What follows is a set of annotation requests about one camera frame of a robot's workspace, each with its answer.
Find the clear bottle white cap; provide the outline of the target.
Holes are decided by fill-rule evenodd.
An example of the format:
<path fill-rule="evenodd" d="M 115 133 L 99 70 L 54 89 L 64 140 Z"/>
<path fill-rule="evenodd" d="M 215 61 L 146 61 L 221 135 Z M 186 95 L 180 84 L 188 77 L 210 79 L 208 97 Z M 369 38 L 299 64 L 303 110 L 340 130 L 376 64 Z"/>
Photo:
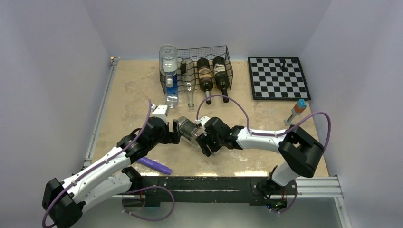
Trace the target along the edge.
<path fill-rule="evenodd" d="M 173 87 L 173 77 L 177 75 L 178 69 L 178 52 L 173 45 L 164 45 L 159 50 L 160 72 L 165 77 L 167 88 Z"/>
<path fill-rule="evenodd" d="M 181 136 L 189 142 L 192 146 L 200 148 L 197 137 L 203 134 L 200 126 L 192 122 L 185 116 L 180 116 L 178 118 L 178 127 Z"/>

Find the blue square glass bottle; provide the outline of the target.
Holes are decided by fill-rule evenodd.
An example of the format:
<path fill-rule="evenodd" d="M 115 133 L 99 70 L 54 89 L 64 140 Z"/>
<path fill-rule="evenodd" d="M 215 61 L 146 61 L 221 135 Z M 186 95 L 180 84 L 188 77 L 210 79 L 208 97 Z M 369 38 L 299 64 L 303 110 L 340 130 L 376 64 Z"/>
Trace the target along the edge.
<path fill-rule="evenodd" d="M 166 105 L 170 109 L 175 108 L 179 102 L 178 87 L 173 86 L 166 88 L 165 95 L 166 95 Z"/>

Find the olive green wine bottle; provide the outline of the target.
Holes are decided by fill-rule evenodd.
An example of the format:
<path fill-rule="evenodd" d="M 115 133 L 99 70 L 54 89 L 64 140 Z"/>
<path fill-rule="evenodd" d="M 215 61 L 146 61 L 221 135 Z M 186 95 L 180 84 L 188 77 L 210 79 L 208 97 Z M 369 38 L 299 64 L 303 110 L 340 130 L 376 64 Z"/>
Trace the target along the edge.
<path fill-rule="evenodd" d="M 212 71 L 208 59 L 200 58 L 197 61 L 197 71 L 200 89 L 205 93 L 205 97 L 207 98 L 211 95 L 213 88 Z"/>

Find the dark green wine bottle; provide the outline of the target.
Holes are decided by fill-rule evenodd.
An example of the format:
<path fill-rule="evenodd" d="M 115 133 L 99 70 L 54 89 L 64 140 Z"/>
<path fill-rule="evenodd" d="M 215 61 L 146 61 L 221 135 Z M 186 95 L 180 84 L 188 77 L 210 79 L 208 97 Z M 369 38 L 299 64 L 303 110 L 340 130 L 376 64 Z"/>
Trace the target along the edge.
<path fill-rule="evenodd" d="M 221 56 L 217 56 L 213 59 L 212 63 L 213 63 L 213 72 L 216 86 L 223 95 L 223 102 L 228 103 L 229 102 L 228 88 L 230 84 L 228 74 L 225 68 L 225 59 Z"/>

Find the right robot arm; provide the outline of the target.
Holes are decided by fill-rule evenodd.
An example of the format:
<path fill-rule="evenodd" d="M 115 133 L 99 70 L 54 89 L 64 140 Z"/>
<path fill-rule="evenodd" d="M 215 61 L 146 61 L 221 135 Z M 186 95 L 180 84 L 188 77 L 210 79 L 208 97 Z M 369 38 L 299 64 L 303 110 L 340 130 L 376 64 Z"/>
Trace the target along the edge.
<path fill-rule="evenodd" d="M 276 167 L 267 180 L 267 188 L 279 193 L 292 180 L 314 176 L 325 151 L 324 146 L 299 126 L 279 131 L 248 130 L 245 126 L 230 128 L 218 117 L 196 121 L 202 134 L 197 137 L 207 157 L 221 147 L 229 150 L 259 149 L 281 154 L 284 163 Z"/>

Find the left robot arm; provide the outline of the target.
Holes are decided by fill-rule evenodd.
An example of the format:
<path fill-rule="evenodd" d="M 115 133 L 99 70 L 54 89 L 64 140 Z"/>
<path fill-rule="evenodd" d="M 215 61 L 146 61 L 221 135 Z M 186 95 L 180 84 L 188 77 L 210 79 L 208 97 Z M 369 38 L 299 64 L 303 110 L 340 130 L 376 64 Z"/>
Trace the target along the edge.
<path fill-rule="evenodd" d="M 158 144 L 178 144 L 179 123 L 173 120 L 173 131 L 160 117 L 148 117 L 142 128 L 123 137 L 100 160 L 72 176 L 53 178 L 45 185 L 42 227 L 70 228 L 91 208 L 114 195 L 143 194 L 162 189 L 174 201 L 173 194 L 163 186 L 144 182 L 132 164 L 144 158 Z"/>

